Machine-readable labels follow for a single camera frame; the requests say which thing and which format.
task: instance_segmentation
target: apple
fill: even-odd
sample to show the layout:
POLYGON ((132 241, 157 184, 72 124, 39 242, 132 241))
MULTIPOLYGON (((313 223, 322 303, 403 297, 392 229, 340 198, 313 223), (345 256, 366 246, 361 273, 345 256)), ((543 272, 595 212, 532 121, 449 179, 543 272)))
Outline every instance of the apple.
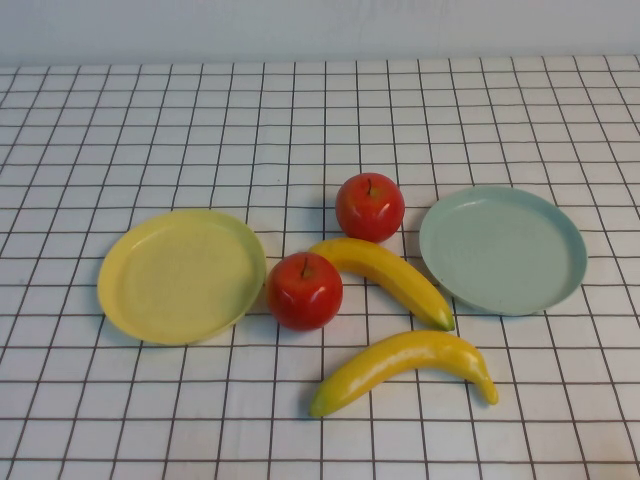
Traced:
POLYGON ((342 278, 336 268, 315 253, 295 253, 269 274, 267 305, 280 325, 297 331, 321 328, 342 303, 342 278))
POLYGON ((347 236, 380 243, 402 224, 404 198, 384 175, 361 173, 338 190, 336 217, 347 236))

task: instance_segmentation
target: plastic banana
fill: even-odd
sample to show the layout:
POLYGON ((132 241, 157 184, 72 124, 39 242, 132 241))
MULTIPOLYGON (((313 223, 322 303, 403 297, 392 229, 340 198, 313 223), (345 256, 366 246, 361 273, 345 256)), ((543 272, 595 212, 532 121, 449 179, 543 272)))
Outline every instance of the plastic banana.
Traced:
POLYGON ((469 342, 444 332, 413 331, 386 338, 353 357, 320 384, 309 414, 329 415, 405 370, 432 367, 475 383, 488 403, 498 391, 482 354, 469 342))
POLYGON ((453 315, 440 292, 418 270, 386 248, 356 238, 325 240, 311 248, 338 270, 363 275, 385 288, 418 320, 453 330, 453 315))

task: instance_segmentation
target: toy fruit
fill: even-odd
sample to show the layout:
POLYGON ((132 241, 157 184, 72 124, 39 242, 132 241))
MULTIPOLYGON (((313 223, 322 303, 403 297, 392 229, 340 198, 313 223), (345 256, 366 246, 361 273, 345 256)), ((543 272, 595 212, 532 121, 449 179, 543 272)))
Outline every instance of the toy fruit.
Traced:
POLYGON ((437 368, 473 382, 488 403, 498 403, 498 390, 473 345, 449 333, 414 331, 381 340, 345 363, 320 384, 309 414, 329 415, 380 382, 420 367, 437 368))
POLYGON ((400 189, 379 173, 351 177, 338 191, 336 217, 349 237, 382 242, 398 230, 403 216, 400 189))
POLYGON ((453 330, 453 315, 440 292, 418 270, 389 250, 355 238, 325 240, 311 251, 338 270, 367 277, 385 288, 418 320, 441 330, 453 330))
POLYGON ((280 261, 267 279, 267 304, 281 325, 305 331, 331 320, 342 303, 342 279, 335 267, 314 253, 280 261))

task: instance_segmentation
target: apple stem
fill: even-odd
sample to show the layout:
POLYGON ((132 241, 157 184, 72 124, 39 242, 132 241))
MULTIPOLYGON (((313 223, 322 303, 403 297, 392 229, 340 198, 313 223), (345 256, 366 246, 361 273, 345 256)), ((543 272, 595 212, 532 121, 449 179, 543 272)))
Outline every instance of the apple stem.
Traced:
POLYGON ((302 266, 302 271, 300 272, 300 278, 304 278, 304 274, 307 272, 308 263, 309 263, 309 257, 304 257, 304 265, 302 266))

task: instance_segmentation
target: white wall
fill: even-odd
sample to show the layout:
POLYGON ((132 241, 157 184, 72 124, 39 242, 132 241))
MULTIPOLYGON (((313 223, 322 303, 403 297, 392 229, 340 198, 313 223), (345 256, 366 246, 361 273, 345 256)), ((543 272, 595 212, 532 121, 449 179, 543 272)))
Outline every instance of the white wall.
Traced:
POLYGON ((5 66, 638 52, 638 0, 0 2, 5 66))

